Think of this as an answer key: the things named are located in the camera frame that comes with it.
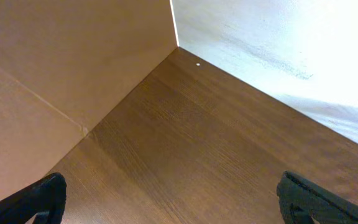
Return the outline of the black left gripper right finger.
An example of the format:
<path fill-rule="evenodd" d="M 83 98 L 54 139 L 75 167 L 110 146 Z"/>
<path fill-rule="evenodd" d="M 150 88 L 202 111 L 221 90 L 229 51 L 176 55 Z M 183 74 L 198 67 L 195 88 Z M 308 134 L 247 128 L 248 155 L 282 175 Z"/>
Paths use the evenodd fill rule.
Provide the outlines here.
<path fill-rule="evenodd" d="M 277 196 L 286 224 L 358 223 L 357 205 L 296 173 L 283 173 Z"/>

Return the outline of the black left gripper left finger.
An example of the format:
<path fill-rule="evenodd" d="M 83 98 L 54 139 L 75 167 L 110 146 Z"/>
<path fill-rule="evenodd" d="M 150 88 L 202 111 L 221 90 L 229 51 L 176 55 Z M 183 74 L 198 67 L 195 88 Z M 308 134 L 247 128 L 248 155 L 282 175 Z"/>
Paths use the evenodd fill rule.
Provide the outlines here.
<path fill-rule="evenodd" d="M 60 224 L 67 199 L 67 183 L 55 172 L 0 201 L 0 223 Z"/>

